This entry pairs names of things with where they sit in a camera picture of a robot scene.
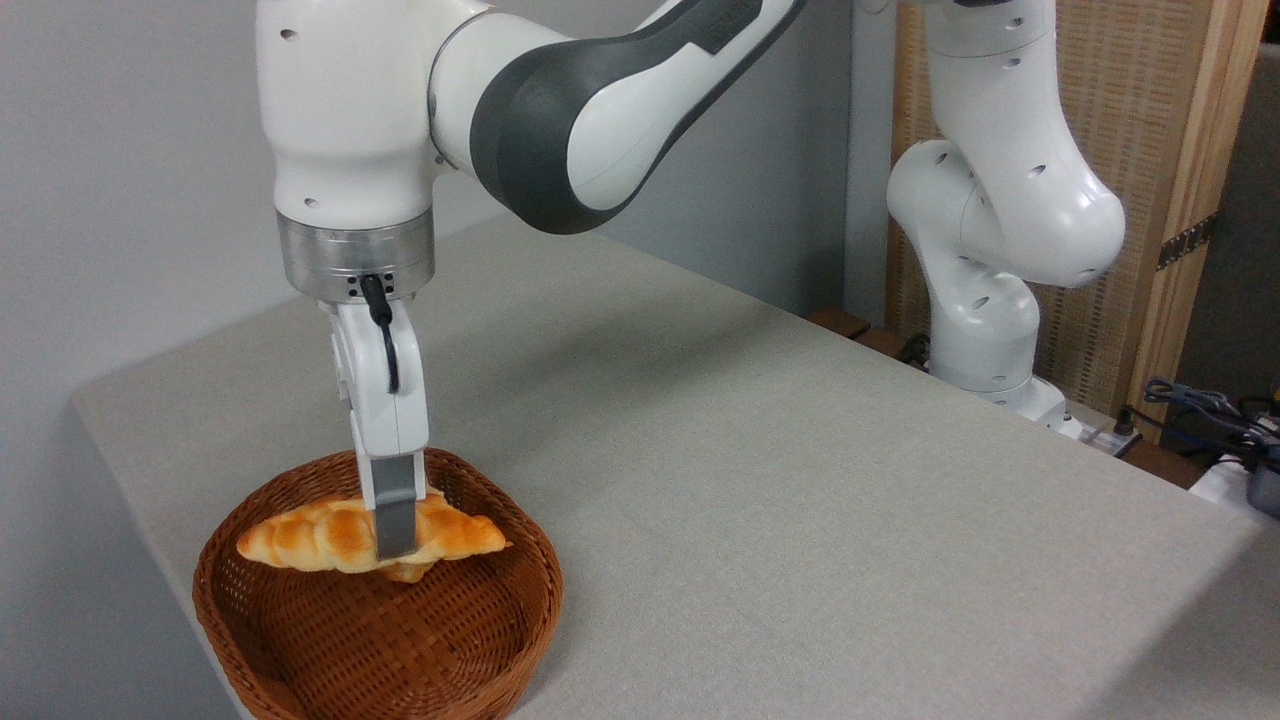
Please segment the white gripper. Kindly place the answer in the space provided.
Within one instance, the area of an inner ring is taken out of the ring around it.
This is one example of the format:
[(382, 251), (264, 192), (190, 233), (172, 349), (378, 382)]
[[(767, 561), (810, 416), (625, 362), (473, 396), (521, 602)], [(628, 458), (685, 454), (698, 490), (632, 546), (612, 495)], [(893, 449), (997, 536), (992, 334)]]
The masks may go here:
[(358, 478), (380, 561), (419, 551), (417, 502), (428, 493), (422, 448), (429, 441), (426, 383), (417, 333), (401, 300), (390, 301), (397, 391), (390, 392), (385, 337), (365, 304), (321, 302), (332, 329), (339, 397), (364, 452)]

